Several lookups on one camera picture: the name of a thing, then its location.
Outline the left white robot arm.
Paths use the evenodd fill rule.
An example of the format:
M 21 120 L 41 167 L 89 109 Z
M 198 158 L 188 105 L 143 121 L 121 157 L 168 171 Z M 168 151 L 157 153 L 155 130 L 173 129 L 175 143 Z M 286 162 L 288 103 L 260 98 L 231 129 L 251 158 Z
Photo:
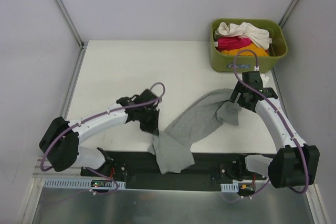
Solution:
M 89 167 L 99 176 L 110 173 L 112 161 L 100 148 L 83 147 L 89 138 L 115 126 L 138 121 L 140 129 L 158 134 L 159 98 L 149 89 L 140 95 L 122 97 L 105 111 L 86 119 L 66 121 L 55 118 L 39 143 L 51 169 L 62 172 L 72 166 Z

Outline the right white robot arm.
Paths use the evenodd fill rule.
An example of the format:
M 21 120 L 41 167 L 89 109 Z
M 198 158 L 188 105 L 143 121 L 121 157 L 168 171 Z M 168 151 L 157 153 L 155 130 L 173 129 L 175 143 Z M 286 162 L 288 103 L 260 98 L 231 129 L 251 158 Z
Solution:
M 320 152 L 294 130 L 274 89 L 264 87 L 259 71 L 242 74 L 230 102 L 259 115 L 277 151 L 274 157 L 246 155 L 244 161 L 236 166 L 237 175 L 248 179 L 257 173 L 268 177 L 275 188 L 295 190 L 302 186 L 305 192 L 315 181 Z

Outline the grey t shirt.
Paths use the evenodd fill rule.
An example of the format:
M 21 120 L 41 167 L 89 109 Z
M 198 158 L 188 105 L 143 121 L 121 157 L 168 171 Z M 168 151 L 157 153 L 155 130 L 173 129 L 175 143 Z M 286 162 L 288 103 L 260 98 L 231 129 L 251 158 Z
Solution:
M 224 123 L 238 126 L 241 110 L 229 98 L 232 89 L 213 90 L 192 103 L 159 136 L 153 135 L 148 152 L 156 158 L 161 174 L 177 173 L 195 164 L 192 144 L 208 137 Z

